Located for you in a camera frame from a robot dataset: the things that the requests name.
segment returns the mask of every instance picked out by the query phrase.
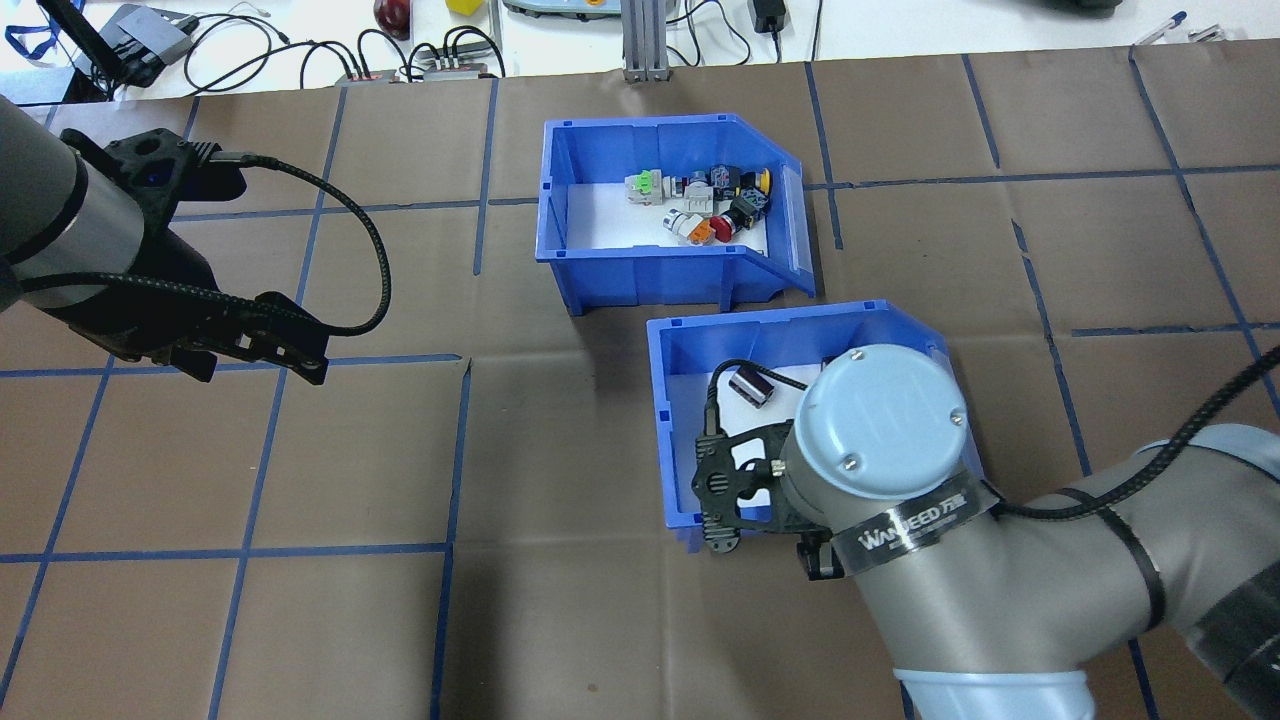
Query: blue plastic bin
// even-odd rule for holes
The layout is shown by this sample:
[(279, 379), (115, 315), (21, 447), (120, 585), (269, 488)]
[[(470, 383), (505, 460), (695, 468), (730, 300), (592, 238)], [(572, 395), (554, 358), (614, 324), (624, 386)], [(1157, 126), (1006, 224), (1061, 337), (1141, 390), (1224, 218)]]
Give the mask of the blue plastic bin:
[[(622, 183), (659, 168), (687, 176), (724, 163), (773, 174), (765, 214), (768, 256), (741, 245), (573, 249), (568, 246), (570, 187)], [(534, 258), (550, 265), (571, 315), (612, 305), (763, 302), (787, 287), (813, 297), (800, 160), (737, 115), (552, 120), (543, 141)], [(618, 204), (626, 200), (620, 195)], [(660, 224), (655, 225), (657, 232)]]
[[(694, 439), (701, 430), (707, 386), (691, 387), (673, 379), (707, 375), (731, 357), (745, 357), (767, 368), (818, 365), (850, 347), (872, 343), (911, 347), (947, 368), (951, 365), (941, 334), (884, 300), (663, 318), (649, 320), (648, 333), (663, 511), (667, 527), (676, 530), (701, 523), (690, 483), (698, 465)], [(676, 397), (676, 392), (684, 395)], [(966, 462), (980, 474), (972, 439), (969, 446)], [(744, 507), (742, 516), (764, 520), (767, 511), (767, 507)], [(689, 539), (691, 534), (677, 532), (677, 537)]]

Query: black device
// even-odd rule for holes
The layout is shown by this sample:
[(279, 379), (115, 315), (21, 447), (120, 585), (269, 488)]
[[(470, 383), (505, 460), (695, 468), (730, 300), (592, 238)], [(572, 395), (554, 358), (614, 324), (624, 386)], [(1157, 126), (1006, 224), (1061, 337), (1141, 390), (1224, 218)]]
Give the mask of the black device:
[(137, 87), (151, 87), (166, 65), (182, 58), (200, 24), (195, 15), (125, 4), (99, 33), (70, 0), (36, 1), (81, 49), (73, 64), (84, 77)]
[(787, 27), (787, 4), (783, 0), (751, 0), (751, 26), (763, 35), (780, 32)]

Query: power adapter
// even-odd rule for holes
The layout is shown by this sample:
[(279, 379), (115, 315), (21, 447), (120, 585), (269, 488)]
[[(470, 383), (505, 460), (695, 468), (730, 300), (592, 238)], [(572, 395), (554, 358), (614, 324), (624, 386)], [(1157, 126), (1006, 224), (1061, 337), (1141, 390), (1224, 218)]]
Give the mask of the power adapter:
[(786, 1), (751, 0), (751, 26), (760, 35), (771, 35), (787, 27)]

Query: cable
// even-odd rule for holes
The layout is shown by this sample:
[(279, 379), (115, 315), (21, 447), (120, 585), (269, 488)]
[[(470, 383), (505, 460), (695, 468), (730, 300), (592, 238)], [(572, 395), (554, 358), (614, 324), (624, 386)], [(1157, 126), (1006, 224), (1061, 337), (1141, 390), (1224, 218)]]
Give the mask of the cable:
[(374, 245), (374, 254), (378, 256), (378, 272), (381, 277), (381, 299), (378, 301), (378, 309), (374, 310), (372, 316), (369, 320), (358, 325), (330, 325), (311, 318), (308, 315), (294, 313), (293, 310), (287, 310), (284, 307), (276, 307), (274, 305), (266, 305), (256, 300), (246, 300), (243, 297), (236, 297), (234, 295), (227, 295), (214, 290), (175, 283), (170, 281), (163, 281), (159, 278), (151, 278), (147, 275), (127, 275), (116, 273), (64, 273), (56, 275), (44, 275), (38, 278), (31, 278), (22, 281), (23, 292), (36, 292), (41, 290), (50, 290), (55, 287), (68, 287), (68, 286), (106, 286), (106, 287), (133, 287), (143, 290), (154, 290), (157, 292), (164, 292), (168, 295), (177, 295), (180, 297), (187, 297), (197, 300), (201, 302), (209, 302), (212, 305), (219, 305), (223, 307), (237, 307), (241, 310), (256, 313), (260, 315), (266, 315), (271, 318), (278, 318), (283, 320), (289, 320), (294, 323), (301, 323), (310, 325), (317, 331), (321, 331), (330, 336), (339, 337), (355, 337), (369, 333), (383, 322), (387, 316), (387, 310), (390, 307), (392, 302), (392, 274), (390, 264), (387, 260), (387, 249), (383, 246), (381, 236), (378, 233), (378, 228), (374, 222), (365, 213), (365, 209), (356, 204), (355, 200), (348, 197), (344, 192), (334, 187), (332, 183), (324, 178), (319, 178), (301, 168), (296, 168), (283, 160), (275, 158), (268, 158), (265, 155), (253, 154), (229, 154), (238, 156), (238, 164), (246, 168), (265, 168), (269, 170), (275, 170), (302, 179), (310, 184), (314, 184), (323, 190), (325, 193), (333, 199), (342, 202), (347, 210), (360, 220), (365, 227), (365, 232), (369, 233), (369, 240)]
[(813, 17), (813, 50), (809, 51), (809, 61), (818, 59), (818, 36), (822, 31), (822, 0), (818, 0), (818, 13)]
[(997, 514), (1016, 515), (1032, 520), (1079, 520), (1088, 518), (1112, 505), (1128, 500), (1138, 491), (1151, 484), (1164, 473), (1174, 460), (1187, 448), (1187, 445), (1201, 432), (1224, 407), (1240, 396), (1253, 383), (1262, 379), (1267, 373), (1280, 365), (1280, 345), (1272, 347), (1266, 355), (1258, 357), (1248, 368), (1240, 370), (1238, 375), (1226, 382), (1208, 400), (1201, 405), (1185, 423), (1178, 428), (1169, 443), (1160, 448), (1160, 452), (1151, 459), (1140, 470), (1128, 480), (1111, 488), (1089, 502), (1082, 502), (1071, 507), (1048, 510), (1043, 507), (1027, 507), (1024, 505), (1001, 503), (996, 506)]
[(250, 3), (248, 0), (241, 0), (239, 3), (232, 5), (227, 12), (228, 13), (234, 13), (236, 8), (239, 8), (241, 5), (248, 5), (250, 8), (253, 9), (255, 13), (257, 13), (259, 15), (262, 15), (264, 18), (270, 18), (271, 17), (271, 13), (268, 13), (266, 10), (259, 8), (257, 5)]
[(352, 77), (352, 74), (351, 74), (351, 65), (347, 64), (347, 59), (342, 56), (342, 53), (339, 53), (339, 51), (334, 50), (333, 47), (330, 47), (332, 42), (335, 42), (335, 41), (328, 40), (328, 41), (324, 41), (324, 42), (316, 42), (315, 45), (311, 46), (310, 50), (307, 50), (307, 54), (302, 56), (302, 65), (298, 68), (298, 90), (306, 90), (307, 88), (307, 83), (306, 83), (307, 60), (311, 59), (311, 54), (315, 53), (316, 50), (328, 50), (328, 51), (333, 53), (334, 55), (337, 55), (338, 56), (338, 61), (342, 63), (342, 72), (343, 72), (343, 74), (347, 76), (347, 79), (355, 79)]
[[(270, 56), (270, 53), (274, 49), (274, 42), (271, 41), (271, 32), (273, 31), (275, 32), (276, 37), (280, 38), (282, 42), (284, 42), (285, 45), (289, 44), (289, 36), (284, 35), (283, 32), (280, 32), (280, 28), (275, 27), (274, 24), (271, 24), (271, 23), (269, 23), (269, 22), (266, 22), (266, 20), (264, 20), (261, 18), (255, 18), (252, 15), (233, 15), (230, 13), (209, 13), (209, 14), (197, 15), (197, 17), (201, 18), (201, 19), (204, 19), (204, 18), (221, 18), (221, 19), (219, 19), (214, 24), (209, 26), (205, 29), (205, 32), (200, 33), (200, 36), (196, 37), (195, 41), (192, 42), (191, 50), (188, 50), (187, 55), (182, 59), (182, 74), (183, 74), (183, 77), (187, 78), (187, 85), (189, 85), (193, 88), (197, 88), (196, 92), (228, 92), (228, 91), (236, 90), (238, 87), (243, 87), (244, 85), (247, 85), (248, 82), (251, 82), (253, 78), (256, 78), (259, 76), (259, 73), (261, 73), (262, 69), (266, 68), (266, 59)], [(229, 78), (230, 76), (236, 74), (241, 69), (247, 68), (248, 64), (241, 65), (233, 73), (223, 76), (223, 77), (215, 79), (214, 82), (210, 82), (210, 83), (204, 85), (204, 86), (197, 85), (196, 81), (192, 79), (192, 77), (191, 77), (191, 59), (196, 55), (196, 49), (200, 47), (200, 45), (205, 41), (206, 37), (209, 37), (209, 33), (211, 33), (215, 29), (218, 29), (219, 27), (221, 27), (221, 26), (224, 26), (227, 23), (232, 23), (232, 22), (243, 22), (243, 23), (247, 23), (247, 24), (252, 26), (253, 28), (256, 28), (259, 32), (261, 32), (262, 37), (266, 38), (266, 53), (268, 54), (260, 55), (260, 56), (255, 58), (253, 60), (251, 60), (251, 63), (248, 63), (248, 64), (260, 63), (259, 67), (253, 68), (253, 72), (251, 72), (248, 74), (248, 77), (241, 79), (239, 82), (237, 82), (234, 85), (230, 85), (230, 86), (227, 86), (227, 87), (215, 87), (219, 82)]]
[[(691, 10), (690, 5), (692, 5), (692, 0), (685, 0), (685, 12), (686, 13)], [(689, 40), (691, 40), (692, 44), (694, 44), (694, 64), (695, 65), (701, 65), (703, 64), (703, 46), (698, 42), (698, 31), (694, 29), (694, 20), (692, 19), (690, 19), (687, 23), (685, 23), (685, 29), (689, 31)]]
[[(685, 29), (689, 31), (689, 40), (694, 44), (694, 61), (690, 63), (689, 58), (685, 58), (684, 53), (681, 53), (680, 50), (672, 47), (671, 45), (667, 46), (667, 50), (671, 50), (672, 53), (675, 53), (676, 56), (680, 58), (681, 61), (685, 63), (685, 65), (701, 65), (703, 64), (703, 46), (698, 42), (698, 31), (694, 29), (694, 20), (692, 20), (692, 18), (689, 17), (692, 13), (692, 9), (690, 8), (690, 4), (691, 4), (690, 0), (685, 0), (685, 17), (689, 18), (687, 22), (685, 23)], [(678, 20), (667, 20), (667, 24), (673, 24), (676, 22), (678, 22)]]
[(385, 38), (387, 42), (390, 44), (392, 49), (396, 50), (396, 54), (401, 56), (401, 64), (399, 64), (399, 67), (404, 68), (404, 67), (408, 65), (408, 58), (404, 56), (404, 51), (399, 49), (399, 44), (396, 42), (394, 37), (387, 35), (385, 32), (383, 32), (380, 29), (374, 29), (371, 27), (370, 28), (365, 28), (365, 29), (360, 31), (360, 35), (356, 37), (356, 54), (360, 55), (360, 69), (365, 73), (366, 78), (367, 77), (372, 77), (369, 73), (369, 61), (365, 60), (365, 50), (364, 50), (365, 37), (367, 37), (370, 35), (378, 35), (378, 36), (381, 36), (383, 38)]
[(232, 85), (232, 86), (228, 86), (228, 87), (219, 87), (219, 88), (216, 88), (216, 90), (211, 90), (211, 87), (212, 87), (212, 86), (215, 86), (215, 85), (218, 85), (218, 83), (220, 83), (220, 82), (223, 82), (224, 79), (227, 79), (227, 78), (232, 77), (233, 74), (236, 74), (236, 73), (238, 73), (238, 72), (243, 70), (244, 68), (247, 68), (247, 67), (252, 65), (253, 63), (259, 63), (259, 61), (262, 61), (262, 60), (265, 60), (266, 58), (271, 58), (273, 55), (279, 55), (280, 53), (284, 53), (285, 50), (293, 50), (294, 47), (312, 47), (312, 46), (315, 46), (315, 45), (316, 45), (316, 42), (315, 42), (315, 41), (312, 41), (312, 40), (303, 40), (302, 42), (291, 42), (291, 44), (288, 44), (288, 45), (285, 45), (285, 46), (283, 46), (283, 47), (275, 47), (274, 50), (268, 50), (266, 53), (262, 53), (261, 55), (257, 55), (257, 56), (255, 56), (255, 58), (250, 58), (248, 60), (246, 60), (246, 61), (241, 63), (241, 64), (239, 64), (238, 67), (236, 67), (236, 68), (234, 68), (233, 70), (230, 70), (229, 73), (225, 73), (225, 74), (223, 74), (221, 77), (219, 77), (219, 78), (218, 78), (218, 79), (215, 79), (214, 82), (210, 82), (209, 85), (201, 85), (201, 86), (197, 86), (197, 85), (192, 83), (192, 87), (193, 87), (195, 90), (192, 90), (191, 92), (188, 92), (188, 94), (187, 94), (187, 95), (184, 95), (183, 97), (193, 97), (193, 96), (196, 96), (196, 95), (200, 95), (201, 92), (206, 92), (206, 91), (207, 91), (207, 92), (227, 92), (227, 91), (229, 91), (229, 90), (236, 90), (237, 87), (241, 87), (241, 86), (243, 86), (243, 85), (244, 85), (246, 82), (248, 82), (248, 81), (253, 79), (253, 77), (255, 77), (255, 76), (256, 76), (256, 74), (257, 74), (259, 72), (261, 72), (261, 68), (260, 68), (260, 69), (257, 69), (257, 70), (255, 70), (255, 72), (253, 72), (252, 74), (250, 74), (250, 77), (244, 78), (243, 81), (241, 81), (241, 82), (238, 82), (238, 83), (236, 83), (236, 85)]
[(675, 47), (672, 47), (671, 45), (668, 45), (668, 46), (667, 46), (667, 50), (668, 50), (669, 53), (675, 53), (675, 54), (676, 54), (676, 56), (677, 56), (677, 58), (680, 58), (680, 61), (681, 61), (681, 63), (684, 63), (686, 68), (691, 68), (691, 67), (694, 67), (694, 63), (690, 63), (690, 61), (689, 61), (689, 58), (685, 58), (685, 54), (684, 54), (684, 53), (681, 53), (680, 50), (676, 50), (676, 49), (675, 49)]
[(809, 386), (804, 384), (803, 382), (791, 379), (776, 370), (771, 370), (769, 368), (765, 368), (759, 363), (745, 360), (742, 357), (733, 357), (732, 360), (726, 360), (719, 365), (717, 365), (714, 370), (712, 370), (712, 378), (707, 383), (707, 406), (704, 409), (704, 425), (703, 425), (704, 436), (714, 436), (724, 432), (724, 429), (721, 428), (719, 425), (719, 397), (718, 397), (719, 377), (724, 373), (724, 370), (728, 370), (730, 368), (750, 368), (751, 370), (755, 370), (756, 373), (760, 373), (767, 378), (773, 378), (785, 386), (790, 386), (796, 389), (809, 388)]
[(440, 61), (440, 50), (435, 45), (431, 45), (430, 42), (419, 42), (417, 45), (413, 46), (412, 50), (408, 51), (410, 65), (404, 68), (404, 77), (408, 79), (408, 82), (413, 82), (413, 72), (412, 72), (413, 68), (417, 68), (424, 73), (426, 73), (426, 68), (420, 68), (419, 65), (413, 64), (415, 58), (417, 58), (419, 50), (430, 50), (431, 58), (435, 59), (436, 64), (439, 64)]
[(480, 36), (480, 38), (484, 40), (485, 42), (488, 42), (489, 47), (493, 49), (493, 55), (494, 55), (494, 58), (498, 59), (498, 70), (502, 72), (502, 77), (507, 77), (507, 63), (504, 63), (503, 59), (502, 59), (502, 50), (498, 49), (498, 44), (494, 42), (494, 40), (492, 37), (489, 37), (488, 33), (485, 33), (483, 29), (480, 29), (480, 28), (477, 28), (475, 26), (460, 26), (460, 28), (461, 28), (461, 32), (458, 32), (457, 35), (453, 36), (453, 45), (449, 46), (449, 50), (451, 50), (449, 54), (454, 59), (457, 59), (457, 56), (458, 56), (458, 41), (462, 40), (463, 37), (468, 36), (468, 35)]
[(694, 8), (691, 10), (689, 10), (689, 12), (686, 12), (684, 15), (680, 15), (680, 17), (676, 17), (676, 18), (672, 18), (672, 19), (667, 20), (667, 24), (676, 24), (676, 23), (682, 22), (682, 20), (690, 20), (690, 27), (692, 27), (692, 20), (690, 18), (694, 17), (694, 13), (696, 13), (698, 10), (703, 9), (707, 5), (716, 5), (717, 8), (719, 8), (721, 18), (724, 19), (724, 27), (727, 27), (728, 31), (730, 31), (730, 33), (732, 33), (733, 37), (739, 38), (742, 42), (742, 46), (746, 47), (746, 56), (742, 58), (741, 60), (739, 60), (737, 63), (733, 63), (733, 64), (735, 65), (745, 65), (745, 64), (750, 63), (751, 61), (751, 44), (746, 40), (746, 37), (742, 36), (742, 33), (737, 32), (737, 28), (735, 28), (731, 22), (728, 22), (728, 13), (724, 10), (724, 5), (721, 4), (721, 0), (703, 0), (701, 3), (694, 5)]

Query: black bracket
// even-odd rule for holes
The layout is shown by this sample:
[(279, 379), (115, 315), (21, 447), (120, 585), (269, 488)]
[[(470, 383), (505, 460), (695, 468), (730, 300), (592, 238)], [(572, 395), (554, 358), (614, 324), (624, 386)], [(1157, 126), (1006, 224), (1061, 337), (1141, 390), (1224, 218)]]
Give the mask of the black bracket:
[[(703, 541), (713, 552), (730, 552), (741, 541), (742, 530), (800, 536), (796, 556), (810, 580), (845, 577), (831, 546), (831, 530), (800, 514), (782, 489), (782, 446), (791, 434), (791, 420), (762, 425), (728, 437), (723, 433), (698, 438), (698, 470), (694, 495), (703, 510)], [(733, 448), (753, 441), (764, 443), (764, 457), (739, 465)], [(737, 501), (769, 491), (769, 519), (742, 518)]]

